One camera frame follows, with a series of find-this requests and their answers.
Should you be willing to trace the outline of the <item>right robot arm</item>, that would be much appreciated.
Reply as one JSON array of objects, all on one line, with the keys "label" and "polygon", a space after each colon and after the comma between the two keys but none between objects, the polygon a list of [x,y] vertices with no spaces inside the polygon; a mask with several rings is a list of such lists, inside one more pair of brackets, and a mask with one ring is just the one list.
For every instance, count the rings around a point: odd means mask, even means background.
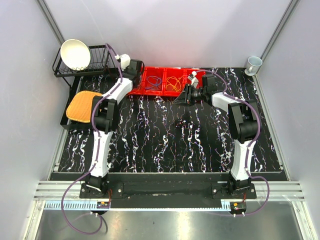
[{"label": "right robot arm", "polygon": [[257,104],[253,99],[242,100],[230,96],[226,89],[218,91],[215,77],[220,76],[216,73],[204,74],[202,87],[198,87],[197,73],[198,71],[193,71],[187,76],[191,83],[185,84],[173,103],[189,107],[202,100],[227,113],[229,133],[234,140],[234,158],[225,191],[232,198],[243,197],[249,194],[252,186],[250,162],[254,145],[261,132]]}]

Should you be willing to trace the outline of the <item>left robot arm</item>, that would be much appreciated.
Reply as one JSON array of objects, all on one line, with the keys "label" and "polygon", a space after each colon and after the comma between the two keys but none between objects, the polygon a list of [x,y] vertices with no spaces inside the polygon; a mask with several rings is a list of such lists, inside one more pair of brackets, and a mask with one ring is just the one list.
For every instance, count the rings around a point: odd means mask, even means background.
[{"label": "left robot arm", "polygon": [[116,83],[102,96],[93,98],[90,123],[94,142],[91,165],[81,185],[83,192],[97,198],[103,198],[108,193],[108,152],[112,135],[119,125],[120,103],[139,83],[144,70],[143,61],[130,60],[128,66],[119,71]]}]

